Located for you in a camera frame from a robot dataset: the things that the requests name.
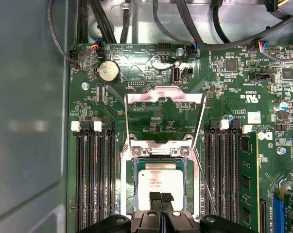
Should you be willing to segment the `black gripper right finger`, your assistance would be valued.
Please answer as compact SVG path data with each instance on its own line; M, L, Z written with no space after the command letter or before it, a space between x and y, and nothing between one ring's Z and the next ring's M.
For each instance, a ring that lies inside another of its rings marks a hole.
M171 193L161 194L162 203L165 204L167 230L170 233L253 233L236 222L217 215L203 216L195 221L187 211L175 211L172 206L174 197Z

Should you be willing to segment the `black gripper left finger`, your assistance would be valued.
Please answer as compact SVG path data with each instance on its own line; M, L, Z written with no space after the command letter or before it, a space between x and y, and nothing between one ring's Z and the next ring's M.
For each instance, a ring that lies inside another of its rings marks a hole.
M162 213L155 210L162 201L161 193L150 192L151 210L136 212L136 217L129 219L123 215L113 215L92 224L80 233L159 233L162 229Z

